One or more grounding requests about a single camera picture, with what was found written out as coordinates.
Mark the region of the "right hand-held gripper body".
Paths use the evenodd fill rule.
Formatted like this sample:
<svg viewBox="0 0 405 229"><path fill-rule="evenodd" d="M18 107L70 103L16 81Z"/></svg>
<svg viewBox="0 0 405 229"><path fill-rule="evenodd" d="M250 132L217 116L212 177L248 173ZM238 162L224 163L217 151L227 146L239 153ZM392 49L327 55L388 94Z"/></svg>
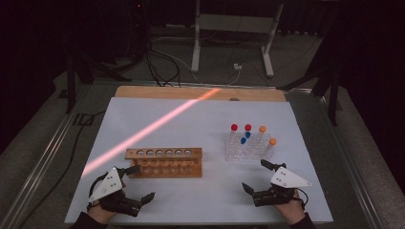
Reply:
<svg viewBox="0 0 405 229"><path fill-rule="evenodd" d="M266 191L252 192L254 205L282 205L297 200L302 207L305 207L308 202L308 195L305 195L306 200L296 198L295 191L303 187L310 187L312 183L284 167L280 167L270 180L271 187Z"/></svg>

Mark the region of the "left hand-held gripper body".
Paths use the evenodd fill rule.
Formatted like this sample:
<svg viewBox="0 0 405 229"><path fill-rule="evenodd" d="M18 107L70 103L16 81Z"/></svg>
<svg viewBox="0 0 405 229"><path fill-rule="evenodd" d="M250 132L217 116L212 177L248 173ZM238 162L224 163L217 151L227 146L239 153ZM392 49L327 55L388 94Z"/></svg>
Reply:
<svg viewBox="0 0 405 229"><path fill-rule="evenodd" d="M98 177L89 191L89 209L95 202L104 210L136 217L142 206L138 200L130 199L123 192L122 178L126 168L113 167L110 172Z"/></svg>

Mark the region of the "clear plastic test tube rack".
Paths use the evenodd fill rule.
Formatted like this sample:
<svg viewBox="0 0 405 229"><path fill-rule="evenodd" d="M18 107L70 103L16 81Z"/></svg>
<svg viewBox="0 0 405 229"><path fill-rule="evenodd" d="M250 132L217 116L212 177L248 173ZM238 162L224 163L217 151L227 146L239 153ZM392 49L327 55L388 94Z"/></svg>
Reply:
<svg viewBox="0 0 405 229"><path fill-rule="evenodd" d="M229 152L229 137L227 138L226 152L224 153L226 160L228 161L260 160L260 159L270 160L270 158L267 158L266 156L266 146L268 144L268 141L274 137L265 134L261 148L257 149L256 148L257 134L251 133L249 147L245 149L244 154L242 156L239 156L240 140L242 137L245 137L245 133L237 133L237 139L232 152Z"/></svg>

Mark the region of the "orange-capped test tube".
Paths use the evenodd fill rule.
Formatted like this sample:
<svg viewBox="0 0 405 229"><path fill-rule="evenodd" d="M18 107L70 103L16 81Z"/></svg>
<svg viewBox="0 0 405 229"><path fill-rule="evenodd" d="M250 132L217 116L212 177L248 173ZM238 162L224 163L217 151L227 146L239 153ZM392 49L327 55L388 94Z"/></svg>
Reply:
<svg viewBox="0 0 405 229"><path fill-rule="evenodd" d="M274 147L277 144L277 140L275 138L271 138L268 141L268 144L266 146L266 156L267 158L271 158L274 155Z"/></svg>
<svg viewBox="0 0 405 229"><path fill-rule="evenodd" d="M261 146L263 144L262 142L263 142L263 138L265 136L265 133L266 133L266 126L264 126L264 125L260 126L259 132L258 132L257 137L256 137L256 148L257 149L261 148Z"/></svg>

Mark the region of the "wooden test tube rack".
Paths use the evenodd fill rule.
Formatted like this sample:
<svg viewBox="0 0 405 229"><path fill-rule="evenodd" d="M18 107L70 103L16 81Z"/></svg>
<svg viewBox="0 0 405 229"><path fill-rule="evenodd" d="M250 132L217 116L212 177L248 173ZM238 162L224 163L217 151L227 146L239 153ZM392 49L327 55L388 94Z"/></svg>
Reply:
<svg viewBox="0 0 405 229"><path fill-rule="evenodd" d="M132 178L189 178L203 176L201 148L136 148L127 149L125 158L139 172Z"/></svg>

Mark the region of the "person's left hand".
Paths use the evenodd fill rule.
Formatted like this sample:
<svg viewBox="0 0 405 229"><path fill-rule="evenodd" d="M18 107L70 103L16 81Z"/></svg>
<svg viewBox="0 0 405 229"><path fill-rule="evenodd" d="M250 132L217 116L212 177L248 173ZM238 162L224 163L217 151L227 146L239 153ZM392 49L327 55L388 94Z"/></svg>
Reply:
<svg viewBox="0 0 405 229"><path fill-rule="evenodd" d="M117 213L104 210L99 203L96 203L87 210L87 214L98 223L108 224Z"/></svg>

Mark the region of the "person's right hand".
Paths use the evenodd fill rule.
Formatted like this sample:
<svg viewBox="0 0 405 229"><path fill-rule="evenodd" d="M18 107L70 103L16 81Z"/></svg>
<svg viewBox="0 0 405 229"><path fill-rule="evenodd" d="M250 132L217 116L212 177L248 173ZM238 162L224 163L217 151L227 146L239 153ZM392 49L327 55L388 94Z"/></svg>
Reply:
<svg viewBox="0 0 405 229"><path fill-rule="evenodd" d="M275 209L281 214L288 225L293 225L306 216L297 191L294 191L293 199L289 203L276 205Z"/></svg>

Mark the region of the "white table mat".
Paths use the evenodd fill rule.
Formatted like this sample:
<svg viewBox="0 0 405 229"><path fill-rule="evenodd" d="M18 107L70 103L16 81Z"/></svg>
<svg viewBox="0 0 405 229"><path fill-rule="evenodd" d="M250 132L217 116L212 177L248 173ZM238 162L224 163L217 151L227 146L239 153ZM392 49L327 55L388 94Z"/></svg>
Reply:
<svg viewBox="0 0 405 229"><path fill-rule="evenodd" d="M88 201L94 180L113 167L129 165L126 150L146 147L202 149L199 178L129 178L125 193L154 199L135 218L118 216L115 224L268 224L281 221L271 206L257 207L244 191L269 186L271 171L258 161L228 161L225 147L231 125L266 126L276 138L272 162L309 181L306 206L315 222L330 222L332 215L312 165L295 115L287 102L242 102L203 99L111 99L93 149L77 185L66 222L76 221Z"/></svg>

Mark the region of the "black tripod stand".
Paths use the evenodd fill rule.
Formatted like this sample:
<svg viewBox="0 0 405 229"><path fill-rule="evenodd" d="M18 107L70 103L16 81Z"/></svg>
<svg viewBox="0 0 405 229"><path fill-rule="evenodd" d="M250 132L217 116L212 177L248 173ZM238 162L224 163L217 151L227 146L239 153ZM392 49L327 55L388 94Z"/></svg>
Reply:
<svg viewBox="0 0 405 229"><path fill-rule="evenodd" d="M339 44L340 38L334 38L333 32L329 31L319 45L319 48L309 63L305 74L283 86L277 86L277 90L290 91L312 79L317 81L311 89L313 96L324 96L327 91L329 94L328 117L330 122L336 126L336 109L339 83L339 71L341 69L341 52L334 45Z"/></svg>
<svg viewBox="0 0 405 229"><path fill-rule="evenodd" d="M64 48L64 53L66 57L67 89L61 96L67 98L67 114L73 110L76 103L75 77L78 76L83 84L92 84L95 78L92 74L91 68L106 73L117 81L129 81L129 78L108 69L106 66L95 61L88 54L80 51L74 46L66 46Z"/></svg>

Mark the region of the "white metal stand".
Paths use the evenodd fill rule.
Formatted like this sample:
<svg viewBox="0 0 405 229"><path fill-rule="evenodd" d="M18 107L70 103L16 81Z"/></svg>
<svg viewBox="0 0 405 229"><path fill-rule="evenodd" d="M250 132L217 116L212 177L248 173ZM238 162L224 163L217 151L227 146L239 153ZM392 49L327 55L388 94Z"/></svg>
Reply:
<svg viewBox="0 0 405 229"><path fill-rule="evenodd" d="M277 5L275 14L272 17L258 17L201 13L201 0L195 0L195 2L195 37L191 62L192 73L197 73L200 67L201 30L242 31L267 34L267 42L264 44L264 46L261 47L261 56L263 59L266 76L274 76L274 70L272 67L269 51L277 32L279 20L284 8L283 4Z"/></svg>

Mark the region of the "black device with red light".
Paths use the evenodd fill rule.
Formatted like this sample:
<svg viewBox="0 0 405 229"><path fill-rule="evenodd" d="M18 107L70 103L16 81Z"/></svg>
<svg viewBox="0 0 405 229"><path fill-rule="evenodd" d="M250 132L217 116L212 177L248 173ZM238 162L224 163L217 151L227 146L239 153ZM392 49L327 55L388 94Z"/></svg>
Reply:
<svg viewBox="0 0 405 229"><path fill-rule="evenodd" d="M129 47L127 53L133 59L141 59L149 40L149 25L145 0L127 0L129 13Z"/></svg>

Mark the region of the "aluminium rail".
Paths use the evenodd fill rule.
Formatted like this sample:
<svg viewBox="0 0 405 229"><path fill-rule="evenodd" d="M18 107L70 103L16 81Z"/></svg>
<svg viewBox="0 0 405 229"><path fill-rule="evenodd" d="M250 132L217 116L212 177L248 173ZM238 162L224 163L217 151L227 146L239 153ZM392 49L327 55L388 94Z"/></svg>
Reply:
<svg viewBox="0 0 405 229"><path fill-rule="evenodd" d="M368 191L366 190L358 169L355 166L349 149L345 145L344 139L341 136L338 128L334 126L330 121L329 104L324 97L316 97L316 103L319 107L321 115L326 120L326 123L331 131L332 137L335 142L335 148L337 149L337 154L342 161L345 172L357 197L357 202L359 203L370 228L382 229L380 217L375 211L372 200L369 196Z"/></svg>
<svg viewBox="0 0 405 229"><path fill-rule="evenodd" d="M72 126L77 107L52 95L0 156L0 229L16 229Z"/></svg>

